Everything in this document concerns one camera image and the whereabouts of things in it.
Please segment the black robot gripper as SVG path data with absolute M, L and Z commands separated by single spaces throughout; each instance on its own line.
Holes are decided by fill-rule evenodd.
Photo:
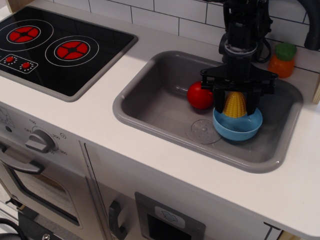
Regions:
M 261 95 L 273 94 L 276 73 L 260 69 L 252 64 L 250 56 L 229 56 L 226 63 L 202 69 L 201 88 L 213 91 L 215 109 L 222 113 L 225 105 L 225 91 L 246 92 L 246 111 L 255 113 Z

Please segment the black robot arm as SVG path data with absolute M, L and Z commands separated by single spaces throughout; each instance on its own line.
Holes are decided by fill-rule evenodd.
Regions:
M 201 70 L 202 89 L 213 93 L 215 110 L 222 113 L 226 92 L 246 94 L 245 109 L 252 115 L 261 96 L 275 92 L 276 73 L 254 66 L 259 62 L 263 46 L 269 46 L 265 36 L 271 32 L 267 0 L 224 0 L 225 34 L 219 44 L 223 64 Z

